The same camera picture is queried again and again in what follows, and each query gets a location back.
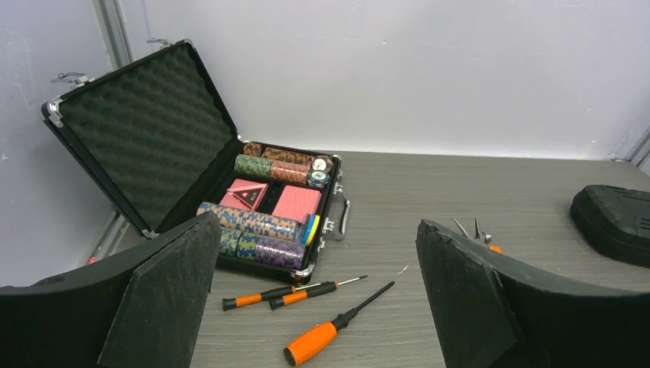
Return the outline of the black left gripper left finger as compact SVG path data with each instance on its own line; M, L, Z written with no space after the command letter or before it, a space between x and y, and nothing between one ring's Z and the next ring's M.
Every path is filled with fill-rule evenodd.
M3 367L187 367L218 259L205 213L104 260L1 289Z

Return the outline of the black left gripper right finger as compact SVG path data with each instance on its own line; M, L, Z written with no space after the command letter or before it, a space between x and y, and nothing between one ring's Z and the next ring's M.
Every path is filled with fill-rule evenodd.
M416 239L448 367L647 367L649 295L536 268L431 220Z

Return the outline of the black plastic tool case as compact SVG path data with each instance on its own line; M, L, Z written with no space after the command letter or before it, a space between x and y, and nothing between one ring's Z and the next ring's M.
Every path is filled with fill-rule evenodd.
M570 217L598 253L649 267L649 193L608 185L587 185L574 197Z

